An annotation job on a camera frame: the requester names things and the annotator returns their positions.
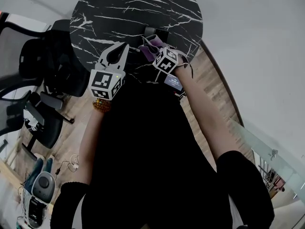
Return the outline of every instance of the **chair armrest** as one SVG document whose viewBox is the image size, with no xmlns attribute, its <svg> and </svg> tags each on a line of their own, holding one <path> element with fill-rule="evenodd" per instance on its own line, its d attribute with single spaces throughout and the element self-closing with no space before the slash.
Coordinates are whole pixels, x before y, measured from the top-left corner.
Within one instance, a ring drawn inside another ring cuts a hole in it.
<svg viewBox="0 0 305 229">
<path fill-rule="evenodd" d="M 62 108 L 62 99 L 60 99 L 58 97 L 54 97 L 48 93 L 41 92 L 40 99 L 44 104 L 46 104 L 47 106 L 50 106 L 54 109 Z"/>
<path fill-rule="evenodd" d="M 27 102 L 26 109 L 41 125 L 44 125 L 45 121 L 43 116 L 38 112 L 36 107 L 31 102 Z"/>
<path fill-rule="evenodd" d="M 55 21 L 51 30 L 70 32 L 70 20 Z"/>
</svg>

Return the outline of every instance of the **purple cloth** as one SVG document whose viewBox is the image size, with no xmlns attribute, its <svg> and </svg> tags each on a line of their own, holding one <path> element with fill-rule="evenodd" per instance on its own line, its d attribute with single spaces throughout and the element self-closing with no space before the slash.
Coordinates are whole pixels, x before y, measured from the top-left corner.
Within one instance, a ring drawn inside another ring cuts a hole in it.
<svg viewBox="0 0 305 229">
<path fill-rule="evenodd" d="M 148 62 L 153 62 L 159 55 L 160 49 L 165 47 L 166 43 L 161 41 L 157 35 L 151 35 L 147 38 L 143 37 L 143 45 L 139 49 L 144 53 Z"/>
</svg>

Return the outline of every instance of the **white wall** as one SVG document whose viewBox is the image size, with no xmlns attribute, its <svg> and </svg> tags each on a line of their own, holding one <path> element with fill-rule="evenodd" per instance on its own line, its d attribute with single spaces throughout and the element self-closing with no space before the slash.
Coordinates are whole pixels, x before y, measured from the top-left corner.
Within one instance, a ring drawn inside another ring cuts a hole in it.
<svg viewBox="0 0 305 229">
<path fill-rule="evenodd" d="M 9 14 L 6 21 L 17 24 L 27 30 L 37 31 L 37 32 L 44 32 L 50 26 L 47 23 L 33 20 L 33 19 L 30 19 L 30 18 L 27 18 L 24 16 L 16 15 L 16 14 Z"/>
<path fill-rule="evenodd" d="M 0 0 L 0 11 L 22 15 L 47 24 L 53 24 L 54 21 L 64 19 L 61 14 L 32 0 Z"/>
<path fill-rule="evenodd" d="M 305 0 L 197 1 L 203 40 L 228 81 L 246 128 L 280 155 L 291 153 L 290 163 L 301 163 Z"/>
<path fill-rule="evenodd" d="M 69 19 L 78 0 L 0 0 L 0 10 L 53 24 Z"/>
</svg>

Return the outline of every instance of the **person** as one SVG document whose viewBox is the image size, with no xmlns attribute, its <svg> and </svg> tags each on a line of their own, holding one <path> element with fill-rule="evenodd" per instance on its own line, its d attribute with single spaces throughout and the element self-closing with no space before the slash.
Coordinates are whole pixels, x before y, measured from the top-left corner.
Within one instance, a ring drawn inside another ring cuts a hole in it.
<svg viewBox="0 0 305 229">
<path fill-rule="evenodd" d="M 259 171 L 238 151 L 216 106 L 188 70 L 174 73 L 217 172 L 178 99 L 161 84 L 127 79 L 110 111 L 106 101 L 92 111 L 75 181 L 62 185 L 51 229 L 72 228 L 79 205 L 83 229 L 270 227 L 274 210 Z"/>
</svg>

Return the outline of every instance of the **wooden floor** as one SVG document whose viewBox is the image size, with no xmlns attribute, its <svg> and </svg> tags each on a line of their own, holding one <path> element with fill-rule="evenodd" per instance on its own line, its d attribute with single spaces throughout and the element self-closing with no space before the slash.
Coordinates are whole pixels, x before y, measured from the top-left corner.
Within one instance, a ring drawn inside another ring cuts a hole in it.
<svg viewBox="0 0 305 229">
<path fill-rule="evenodd" d="M 202 49 L 199 50 L 197 56 L 193 59 L 192 66 L 194 70 L 194 79 L 206 91 L 209 97 L 212 98 L 231 130 L 232 126 L 230 125 L 229 119 L 231 118 L 239 122 L 236 111 L 217 71 Z M 65 99 L 65 107 L 62 114 L 68 116 L 69 118 L 75 118 L 75 123 L 70 125 L 64 122 L 60 137 L 53 149 L 47 149 L 38 141 L 35 142 L 32 150 L 33 153 L 40 153 L 45 157 L 48 157 L 50 154 L 55 156 L 55 162 L 52 166 L 52 174 L 54 176 L 56 170 L 60 167 L 63 160 L 69 160 L 72 154 L 78 153 L 81 139 L 90 117 L 92 101 L 93 98 L 88 91 L 86 91 L 81 98 L 71 97 Z M 198 145 L 212 167 L 216 169 L 209 146 L 199 129 L 199 125 L 191 111 L 187 98 L 182 99 L 181 105 L 189 120 Z M 23 140 L 24 144 L 27 145 L 30 138 L 31 134 L 23 127 L 21 130 L 21 139 Z M 249 160 L 254 162 L 252 150 L 244 145 L 238 136 L 236 136 L 235 139 L 239 145 L 240 151 Z M 19 148 L 15 168 L 17 173 L 23 179 L 25 179 L 26 175 L 28 176 L 28 174 L 32 171 L 33 166 L 34 161 L 31 160 L 29 156 L 27 156 L 25 152 Z M 53 202 L 59 195 L 59 188 L 61 185 L 65 182 L 72 181 L 71 177 L 72 172 L 68 169 L 67 162 L 65 162 L 61 167 L 61 172 L 57 176 L 55 191 L 56 195 L 53 197 Z"/>
</svg>

